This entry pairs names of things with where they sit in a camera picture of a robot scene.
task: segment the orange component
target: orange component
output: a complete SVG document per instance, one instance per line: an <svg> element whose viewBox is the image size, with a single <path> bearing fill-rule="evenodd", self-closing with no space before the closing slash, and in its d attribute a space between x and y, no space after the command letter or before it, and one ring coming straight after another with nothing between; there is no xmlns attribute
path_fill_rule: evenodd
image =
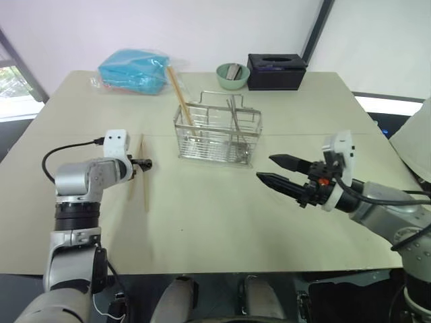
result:
<svg viewBox="0 0 431 323"><path fill-rule="evenodd" d="M318 182L320 185L329 185L329 180L327 178L319 178Z"/></svg>

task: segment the floor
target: floor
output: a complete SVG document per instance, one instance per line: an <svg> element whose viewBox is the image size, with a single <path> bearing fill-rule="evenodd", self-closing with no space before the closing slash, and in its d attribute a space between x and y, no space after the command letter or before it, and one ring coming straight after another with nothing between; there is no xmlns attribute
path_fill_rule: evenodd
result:
<svg viewBox="0 0 431 323"><path fill-rule="evenodd" d="M386 119L379 120L385 124ZM9 149L20 138L31 120L18 120L0 122L0 161L7 155ZM277 296L283 304L288 318L294 322L303 322L298 317L296 306L296 291L307 290L309 282L299 274L294 273L267 273L264 276L273 286ZM387 271L367 272L354 275L352 278L359 285L385 279ZM235 314L238 282L246 274L204 274L193 275L198 282L199 304L192 313L192 318L229 316ZM134 322L149 322L151 314L162 295L164 289L175 278L172 275L125 275L122 276L134 309ZM331 281L344 281L347 278L329 278ZM42 281L40 277L0 275L0 322L12 323L22 310L40 293ZM110 287L96 296L98 307L106 311L109 302L113 299L117 288ZM106 322L92 310L90 322Z"/></svg>

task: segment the green bowl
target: green bowl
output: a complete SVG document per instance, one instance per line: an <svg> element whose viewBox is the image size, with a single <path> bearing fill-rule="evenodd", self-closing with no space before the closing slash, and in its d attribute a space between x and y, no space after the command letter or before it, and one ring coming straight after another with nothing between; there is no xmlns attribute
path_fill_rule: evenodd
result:
<svg viewBox="0 0 431 323"><path fill-rule="evenodd" d="M231 64L232 63L223 64L217 68L216 73L218 83L224 89L240 89L247 82L247 79L250 76L250 70L246 66L241 65L240 79L226 79L226 75L228 74L228 69Z"/></svg>

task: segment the plastic bag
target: plastic bag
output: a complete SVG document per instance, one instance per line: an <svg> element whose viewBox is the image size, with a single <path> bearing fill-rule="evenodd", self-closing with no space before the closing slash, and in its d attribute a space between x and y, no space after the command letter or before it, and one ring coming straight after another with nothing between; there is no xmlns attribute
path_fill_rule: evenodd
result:
<svg viewBox="0 0 431 323"><path fill-rule="evenodd" d="M122 49L109 56L98 68L99 79L92 84L142 94L158 94L167 83L169 57L159 53Z"/></svg>

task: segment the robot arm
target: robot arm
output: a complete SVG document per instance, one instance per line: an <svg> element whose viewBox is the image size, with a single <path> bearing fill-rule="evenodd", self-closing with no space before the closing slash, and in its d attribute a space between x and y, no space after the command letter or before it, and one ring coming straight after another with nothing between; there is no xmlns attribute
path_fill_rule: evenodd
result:
<svg viewBox="0 0 431 323"><path fill-rule="evenodd" d="M406 192L353 179L355 147L350 132L328 138L323 155L325 161L314 163L291 155L269 156L279 166L307 175L309 182L304 186L277 174L257 176L268 187L296 199L301 207L311 204L322 205L326 211L339 209L388 240L403 261L406 302L423 322L431 322L431 212Z"/></svg>
<svg viewBox="0 0 431 323"><path fill-rule="evenodd" d="M133 165L148 170L150 159L127 155L129 136L111 130L104 138L104 157L65 164L55 177L55 230L51 232L45 293L37 297L15 323L84 323L91 297L107 278L106 250L98 226L103 190L133 178Z"/></svg>

